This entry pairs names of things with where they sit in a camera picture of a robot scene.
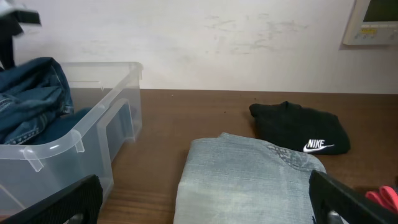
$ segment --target white wall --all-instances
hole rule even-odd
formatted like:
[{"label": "white wall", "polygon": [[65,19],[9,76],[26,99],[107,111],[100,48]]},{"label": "white wall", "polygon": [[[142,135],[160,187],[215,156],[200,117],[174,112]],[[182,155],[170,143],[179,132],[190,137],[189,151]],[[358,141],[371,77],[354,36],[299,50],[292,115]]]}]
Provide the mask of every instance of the white wall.
[{"label": "white wall", "polygon": [[341,49],[353,0],[19,2],[42,27],[18,38],[18,62],[137,61],[141,88],[398,93],[396,48]]}]

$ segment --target display screen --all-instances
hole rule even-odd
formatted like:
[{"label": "display screen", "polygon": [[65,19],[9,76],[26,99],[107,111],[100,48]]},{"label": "display screen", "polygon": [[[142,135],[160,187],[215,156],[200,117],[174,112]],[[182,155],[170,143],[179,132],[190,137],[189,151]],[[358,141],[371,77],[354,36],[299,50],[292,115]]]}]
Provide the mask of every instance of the display screen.
[{"label": "display screen", "polygon": [[398,0],[371,0],[363,21],[398,21]]}]

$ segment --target blue denim clothing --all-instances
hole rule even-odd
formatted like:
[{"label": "blue denim clothing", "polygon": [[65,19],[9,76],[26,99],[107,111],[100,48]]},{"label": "blue denim clothing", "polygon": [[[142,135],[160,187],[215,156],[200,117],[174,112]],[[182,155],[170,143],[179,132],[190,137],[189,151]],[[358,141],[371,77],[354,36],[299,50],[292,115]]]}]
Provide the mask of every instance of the blue denim clothing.
[{"label": "blue denim clothing", "polygon": [[75,114],[55,118],[49,126],[36,138],[29,142],[32,145],[45,144],[57,140],[66,135],[86,114],[91,108],[85,108],[77,111]]},{"label": "blue denim clothing", "polygon": [[313,155],[222,134],[192,142],[178,185],[174,224],[313,223]]},{"label": "blue denim clothing", "polygon": [[0,144],[23,144],[73,113],[67,78],[48,57],[0,72]]}]

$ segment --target black plastic object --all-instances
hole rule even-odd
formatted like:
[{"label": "black plastic object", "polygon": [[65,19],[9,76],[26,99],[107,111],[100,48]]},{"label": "black plastic object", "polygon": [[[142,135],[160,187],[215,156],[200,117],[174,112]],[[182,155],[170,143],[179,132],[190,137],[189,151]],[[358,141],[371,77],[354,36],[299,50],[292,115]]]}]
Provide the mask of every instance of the black plastic object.
[{"label": "black plastic object", "polygon": [[89,175],[0,223],[94,224],[102,205],[102,191],[99,178]]},{"label": "black plastic object", "polygon": [[330,213],[338,213],[348,223],[397,224],[398,215],[368,200],[329,175],[313,170],[310,198],[317,224],[335,223]]},{"label": "black plastic object", "polygon": [[15,67],[12,37],[23,33],[19,23],[40,24],[39,13],[14,10],[0,16],[0,62],[4,69]]}]

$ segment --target thermostat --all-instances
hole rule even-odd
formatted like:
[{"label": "thermostat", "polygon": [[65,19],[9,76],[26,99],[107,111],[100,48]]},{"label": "thermostat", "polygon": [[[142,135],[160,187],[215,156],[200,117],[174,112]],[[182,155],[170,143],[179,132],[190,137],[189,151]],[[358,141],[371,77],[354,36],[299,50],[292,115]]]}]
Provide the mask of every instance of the thermostat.
[{"label": "thermostat", "polygon": [[398,44],[398,0],[356,0],[343,43]]}]

